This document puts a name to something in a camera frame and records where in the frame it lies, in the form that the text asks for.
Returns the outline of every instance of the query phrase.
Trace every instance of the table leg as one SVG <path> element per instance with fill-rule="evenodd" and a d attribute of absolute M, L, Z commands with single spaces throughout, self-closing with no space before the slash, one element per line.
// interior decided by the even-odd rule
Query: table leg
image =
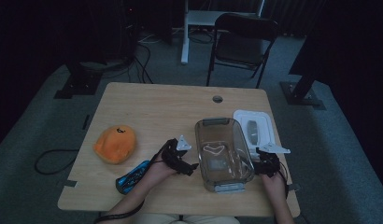
<path fill-rule="evenodd" d="M 189 1 L 185 0 L 185 15 L 184 15 L 184 31 L 183 31 L 183 47 L 182 47 L 182 58 L 180 62 L 182 64 L 188 63 L 188 57 L 189 57 L 189 21 L 188 21 L 188 14 L 189 14 Z"/>

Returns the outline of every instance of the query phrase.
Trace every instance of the stand base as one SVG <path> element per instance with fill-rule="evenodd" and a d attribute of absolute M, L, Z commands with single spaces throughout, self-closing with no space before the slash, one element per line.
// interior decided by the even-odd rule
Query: stand base
<path fill-rule="evenodd" d="M 297 82 L 279 82 L 289 105 L 312 105 L 316 110 L 326 110 L 325 105 L 313 92 L 309 90 L 304 98 L 294 97 L 292 92 Z"/>
<path fill-rule="evenodd" d="M 62 90 L 55 93 L 54 99 L 71 99 L 73 95 L 94 95 L 101 81 L 101 73 L 88 73 L 83 83 L 77 83 L 71 75 Z"/>

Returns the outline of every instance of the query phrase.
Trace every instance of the chair seat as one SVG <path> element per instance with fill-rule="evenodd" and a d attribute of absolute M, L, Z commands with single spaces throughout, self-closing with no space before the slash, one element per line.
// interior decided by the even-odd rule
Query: chair seat
<path fill-rule="evenodd" d="M 259 66 L 263 60 L 262 41 L 224 33 L 219 37 L 216 56 L 225 62 Z"/>

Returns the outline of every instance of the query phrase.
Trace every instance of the gray carpet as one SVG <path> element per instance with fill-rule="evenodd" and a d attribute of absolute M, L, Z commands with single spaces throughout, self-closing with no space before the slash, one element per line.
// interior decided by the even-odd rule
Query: gray carpet
<path fill-rule="evenodd" d="M 157 84 L 204 86 L 210 45 L 191 42 L 189 63 L 182 65 L 179 37 L 180 34 L 174 36 L 171 46 L 151 38 L 145 40 L 143 45 L 151 53 L 149 76 Z M 209 41 L 206 35 L 193 37 Z M 293 182 L 302 187 L 297 196 L 303 216 L 295 221 L 383 223 L 383 187 L 330 89 L 318 82 L 313 85 L 326 110 L 288 105 L 282 93 L 280 81 L 300 78 L 288 72 L 303 41 L 283 36 L 277 40 L 261 84 L 261 89 L 267 91 L 281 143 L 291 149 L 287 160 Z M 147 50 L 139 47 L 136 57 L 144 64 Z M 104 68 L 95 63 L 85 65 Z M 60 67 L 47 79 L 0 145 L 0 223 L 92 223 L 97 213 L 62 211 L 57 207 L 70 167 L 57 175 L 41 175 L 35 171 L 34 163 L 50 149 L 78 149 L 87 132 L 86 116 L 91 120 L 106 84 L 140 82 L 141 71 L 135 63 L 129 69 L 106 72 L 95 95 L 77 95 L 67 100 L 53 99 L 69 76 L 66 68 Z M 254 88 L 257 78 L 249 76 L 249 71 L 218 66 L 211 86 Z M 49 155 L 39 163 L 39 168 L 53 171 L 76 155 L 76 152 Z M 272 218 L 239 219 L 243 224 L 273 223 Z"/>

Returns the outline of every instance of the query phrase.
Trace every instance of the chair backrest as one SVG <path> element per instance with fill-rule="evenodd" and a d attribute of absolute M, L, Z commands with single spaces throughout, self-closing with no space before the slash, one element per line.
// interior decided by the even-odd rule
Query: chair backrest
<path fill-rule="evenodd" d="M 215 21 L 215 30 L 226 30 L 243 37 L 267 41 L 274 41 L 278 36 L 276 21 L 236 13 L 221 14 Z"/>

